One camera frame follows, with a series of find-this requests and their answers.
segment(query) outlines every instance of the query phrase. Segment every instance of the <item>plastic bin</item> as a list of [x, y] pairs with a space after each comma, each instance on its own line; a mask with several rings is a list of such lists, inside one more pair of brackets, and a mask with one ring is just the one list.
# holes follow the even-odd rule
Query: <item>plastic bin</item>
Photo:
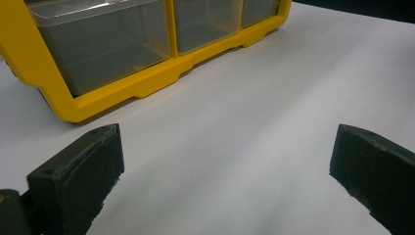
[[261, 22], [277, 14], [279, 0], [244, 0], [242, 27]]
[[27, 4], [73, 96], [170, 56], [164, 0]]
[[241, 0], [174, 0], [179, 54], [237, 32]]

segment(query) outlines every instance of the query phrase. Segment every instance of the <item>white surface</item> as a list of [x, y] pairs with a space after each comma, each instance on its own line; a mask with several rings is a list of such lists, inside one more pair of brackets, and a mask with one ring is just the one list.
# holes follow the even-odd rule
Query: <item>white surface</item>
[[415, 25], [293, 4], [287, 23], [143, 100], [59, 121], [0, 64], [0, 188], [86, 131], [126, 172], [88, 234], [389, 234], [329, 176], [339, 123], [415, 151]]

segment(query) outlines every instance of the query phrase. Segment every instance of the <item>transparent drawer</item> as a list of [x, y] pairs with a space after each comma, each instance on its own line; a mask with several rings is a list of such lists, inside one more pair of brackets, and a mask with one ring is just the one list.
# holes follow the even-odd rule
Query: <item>transparent drawer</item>
[[242, 27], [258, 23], [277, 14], [279, 0], [244, 0]]
[[179, 54], [238, 30], [241, 0], [174, 0]]
[[164, 0], [48, 0], [27, 7], [73, 96], [170, 56]]

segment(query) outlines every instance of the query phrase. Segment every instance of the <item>yellow frame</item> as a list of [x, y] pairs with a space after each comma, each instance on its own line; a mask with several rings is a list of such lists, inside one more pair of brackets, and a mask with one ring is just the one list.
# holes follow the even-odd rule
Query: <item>yellow frame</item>
[[196, 51], [178, 55], [173, 0], [166, 0], [172, 57], [76, 98], [70, 94], [23, 0], [0, 1], [0, 53], [21, 82], [41, 91], [60, 119], [80, 122], [131, 97], [144, 98], [174, 83], [195, 64], [223, 51], [256, 43], [286, 21], [291, 2], [280, 0], [275, 17], [239, 29], [235, 35]]

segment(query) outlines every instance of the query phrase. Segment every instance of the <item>yellow plastic organizer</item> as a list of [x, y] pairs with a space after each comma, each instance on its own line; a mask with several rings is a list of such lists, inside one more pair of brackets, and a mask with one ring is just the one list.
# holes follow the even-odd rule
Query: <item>yellow plastic organizer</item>
[[144, 98], [223, 51], [256, 43], [285, 22], [290, 6], [291, 0], [1, 0], [0, 53], [59, 118], [80, 122]]

